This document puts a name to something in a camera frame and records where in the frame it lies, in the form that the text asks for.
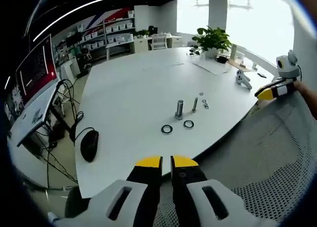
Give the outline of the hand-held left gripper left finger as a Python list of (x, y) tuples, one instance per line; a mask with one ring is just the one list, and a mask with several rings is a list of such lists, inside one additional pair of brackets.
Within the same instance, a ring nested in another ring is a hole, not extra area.
[(118, 179), (92, 197), (88, 208), (55, 227), (151, 227), (157, 213), (162, 184), (161, 156), (139, 160), (126, 180)]

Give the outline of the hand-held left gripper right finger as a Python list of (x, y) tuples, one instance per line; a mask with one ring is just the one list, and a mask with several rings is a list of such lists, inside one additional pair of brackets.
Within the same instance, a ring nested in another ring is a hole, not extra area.
[(207, 179), (197, 162), (171, 156), (173, 202), (182, 227), (276, 227), (272, 219), (247, 211), (243, 199), (215, 179)]

